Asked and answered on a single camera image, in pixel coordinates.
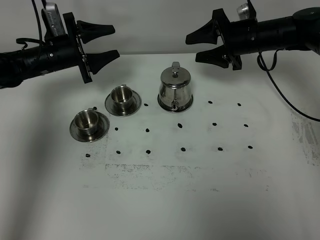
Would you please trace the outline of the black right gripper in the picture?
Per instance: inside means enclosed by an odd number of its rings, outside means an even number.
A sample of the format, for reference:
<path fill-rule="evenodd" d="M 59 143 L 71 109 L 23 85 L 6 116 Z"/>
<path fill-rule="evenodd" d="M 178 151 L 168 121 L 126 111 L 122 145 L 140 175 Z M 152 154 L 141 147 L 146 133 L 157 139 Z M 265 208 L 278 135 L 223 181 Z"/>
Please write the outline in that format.
<path fill-rule="evenodd" d="M 211 50 L 198 52 L 195 56 L 197 63 L 211 64 L 221 68 L 228 68 L 232 64 L 234 71 L 242 69 L 239 55 L 234 53 L 231 43 L 231 22 L 222 8 L 212 12 L 212 19 L 198 30 L 188 34 L 185 38 L 187 45 L 213 44 L 216 45 L 218 37 L 222 38 L 223 45 Z"/>

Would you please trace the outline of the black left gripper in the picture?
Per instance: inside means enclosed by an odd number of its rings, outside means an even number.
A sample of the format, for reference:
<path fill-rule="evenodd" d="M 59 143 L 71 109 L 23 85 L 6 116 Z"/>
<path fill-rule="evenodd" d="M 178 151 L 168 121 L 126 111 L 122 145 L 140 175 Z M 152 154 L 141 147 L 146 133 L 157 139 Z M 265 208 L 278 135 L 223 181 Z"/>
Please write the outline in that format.
<path fill-rule="evenodd" d="M 91 83 L 93 80 L 89 71 L 93 75 L 96 75 L 106 65 L 119 58 L 120 54 L 117 50 L 110 50 L 102 53 L 87 53 L 85 56 L 83 54 L 82 44 L 78 40 L 77 30 L 84 44 L 100 37 L 112 35 L 116 30 L 113 25 L 93 24 L 81 20 L 78 20 L 76 25 L 72 12 L 64 13 L 63 19 L 74 50 L 76 65 L 80 70 L 83 82 L 85 84 Z"/>

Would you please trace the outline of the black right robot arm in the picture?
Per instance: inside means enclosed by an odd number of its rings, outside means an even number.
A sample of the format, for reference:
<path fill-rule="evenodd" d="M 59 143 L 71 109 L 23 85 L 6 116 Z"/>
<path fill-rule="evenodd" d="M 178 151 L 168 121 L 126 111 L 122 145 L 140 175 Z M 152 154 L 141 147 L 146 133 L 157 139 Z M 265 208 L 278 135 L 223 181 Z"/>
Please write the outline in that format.
<path fill-rule="evenodd" d="M 212 50 L 198 52 L 197 63 L 216 65 L 234 71 L 242 69 L 242 55 L 273 50 L 320 52 L 320 9 L 305 8 L 292 16 L 259 22 L 255 16 L 230 21 L 222 8 L 212 12 L 211 20 L 188 34 L 187 45 L 223 44 Z"/>

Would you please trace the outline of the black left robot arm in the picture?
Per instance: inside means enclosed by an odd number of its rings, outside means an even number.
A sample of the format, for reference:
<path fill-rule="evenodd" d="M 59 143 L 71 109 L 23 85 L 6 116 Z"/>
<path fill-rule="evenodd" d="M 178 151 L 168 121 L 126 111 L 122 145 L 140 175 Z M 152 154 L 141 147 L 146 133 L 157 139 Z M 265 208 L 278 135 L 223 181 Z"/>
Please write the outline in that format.
<path fill-rule="evenodd" d="M 117 50 L 85 53 L 83 44 L 114 34 L 113 25 L 75 20 L 73 13 L 63 14 L 67 33 L 45 38 L 36 47 L 1 53 L 0 86 L 14 88 L 24 80 L 77 66 L 84 83 L 92 82 L 91 75 L 120 57 Z"/>

